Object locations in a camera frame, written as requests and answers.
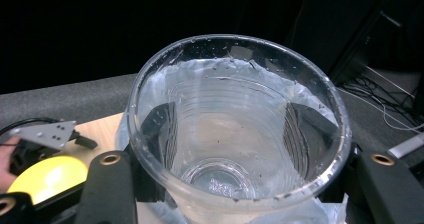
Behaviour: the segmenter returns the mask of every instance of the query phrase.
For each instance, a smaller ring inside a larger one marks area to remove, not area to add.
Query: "transparent container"
[[[130,145],[192,223],[249,223],[316,197],[350,152],[345,106],[300,54],[247,36],[177,41],[141,69]]]

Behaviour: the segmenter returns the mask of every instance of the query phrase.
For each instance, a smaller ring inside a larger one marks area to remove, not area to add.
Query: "clear plastic cup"
[[[127,109],[131,148],[193,223],[248,223],[316,197],[350,152],[329,78],[281,45],[205,35],[154,55]]]

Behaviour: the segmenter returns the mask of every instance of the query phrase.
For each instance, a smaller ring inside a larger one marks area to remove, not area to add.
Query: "metal grommet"
[[[385,166],[393,166],[395,164],[395,161],[393,161],[393,159],[385,155],[372,154],[371,159],[374,162],[377,162],[378,164],[385,165]]]
[[[0,199],[0,216],[9,212],[16,205],[15,198],[5,197]]]
[[[102,164],[102,165],[112,165],[112,164],[117,163],[120,159],[121,159],[120,155],[116,155],[116,154],[107,155],[100,160],[100,164]]]

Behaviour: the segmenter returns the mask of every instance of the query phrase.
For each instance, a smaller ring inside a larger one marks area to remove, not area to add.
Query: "yellow object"
[[[7,192],[26,192],[35,205],[84,182],[87,173],[87,166],[75,157],[51,157],[22,172]]]

